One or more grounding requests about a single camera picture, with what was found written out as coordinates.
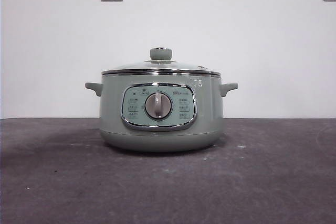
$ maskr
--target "chrome panel trim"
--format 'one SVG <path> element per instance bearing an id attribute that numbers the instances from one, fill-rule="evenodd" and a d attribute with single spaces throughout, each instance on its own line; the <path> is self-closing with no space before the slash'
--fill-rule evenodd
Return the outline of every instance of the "chrome panel trim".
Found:
<path id="1" fill-rule="evenodd" d="M 132 87 L 141 87 L 141 86 L 170 86 L 170 87 L 182 87 L 182 88 L 187 88 L 190 90 L 191 94 L 193 95 L 193 101 L 194 101 L 194 115 L 192 118 L 183 124 L 178 124 L 178 125 L 172 125 L 172 126 L 158 126 L 158 125 L 140 125 L 140 124 L 135 124 L 129 122 L 125 116 L 123 115 L 123 107 L 124 107 L 124 100 L 125 100 L 125 94 L 126 91 L 129 90 Z M 158 82 L 153 82 L 153 83 L 141 83 L 141 84 L 133 84 L 129 86 L 128 88 L 125 89 L 124 94 L 122 96 L 122 103 L 121 103 L 121 111 L 120 111 L 121 118 L 123 120 L 123 123 L 134 130 L 140 130 L 140 131 L 178 131 L 178 130 L 184 130 L 189 128 L 193 122 L 196 120 L 197 116 L 197 105 L 196 105 L 196 97 L 194 90 L 185 84 L 172 84 L 172 83 L 158 83 Z"/>

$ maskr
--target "mint green cooker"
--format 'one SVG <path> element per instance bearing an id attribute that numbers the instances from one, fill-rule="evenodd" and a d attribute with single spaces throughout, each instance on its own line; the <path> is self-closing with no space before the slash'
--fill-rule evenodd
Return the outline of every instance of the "mint green cooker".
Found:
<path id="1" fill-rule="evenodd" d="M 102 83 L 85 83 L 101 97 L 101 136 L 113 146 L 146 152 L 214 143 L 223 132 L 222 97 L 238 84 L 222 84 L 218 72 L 172 61 L 168 48 L 153 48 L 150 57 L 102 72 Z"/>

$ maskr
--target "pot handle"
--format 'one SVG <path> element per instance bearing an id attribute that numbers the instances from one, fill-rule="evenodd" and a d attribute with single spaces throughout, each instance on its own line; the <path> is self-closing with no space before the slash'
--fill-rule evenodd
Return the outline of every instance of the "pot handle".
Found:
<path id="1" fill-rule="evenodd" d="M 101 96 L 101 91 L 103 89 L 103 84 L 100 83 L 94 83 L 94 82 L 86 82 L 85 88 L 92 89 L 94 92 L 96 92 L 96 95 L 99 97 Z"/>
<path id="2" fill-rule="evenodd" d="M 229 92 L 230 90 L 234 90 L 234 89 L 238 89 L 237 83 L 222 84 L 219 86 L 219 91 L 221 92 L 220 96 L 225 97 L 227 92 Z"/>

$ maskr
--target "gray table surface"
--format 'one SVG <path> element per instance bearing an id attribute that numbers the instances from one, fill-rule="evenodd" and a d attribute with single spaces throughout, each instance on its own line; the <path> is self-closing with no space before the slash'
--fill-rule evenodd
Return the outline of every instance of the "gray table surface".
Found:
<path id="1" fill-rule="evenodd" d="M 225 119 L 215 145 L 106 145 L 98 119 L 1 120 L 1 223 L 336 223 L 336 120 Z"/>

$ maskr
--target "lid knob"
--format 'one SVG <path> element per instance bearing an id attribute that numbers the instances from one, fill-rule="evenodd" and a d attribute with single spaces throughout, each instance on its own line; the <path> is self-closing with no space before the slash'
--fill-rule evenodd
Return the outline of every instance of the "lid knob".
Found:
<path id="1" fill-rule="evenodd" d="M 150 55 L 152 60 L 171 60 L 173 51 L 165 47 L 152 48 Z"/>

